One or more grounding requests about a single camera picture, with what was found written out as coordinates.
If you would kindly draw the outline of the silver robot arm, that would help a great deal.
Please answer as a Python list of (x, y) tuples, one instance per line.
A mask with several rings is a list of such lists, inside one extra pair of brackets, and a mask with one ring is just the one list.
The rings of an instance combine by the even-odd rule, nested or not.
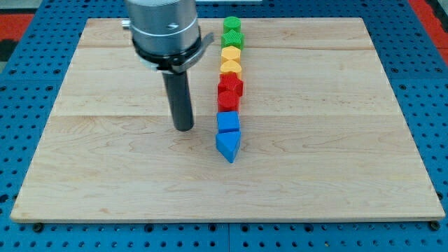
[(136, 53), (158, 71), (180, 74), (214, 42), (201, 35), (194, 0), (125, 0)]

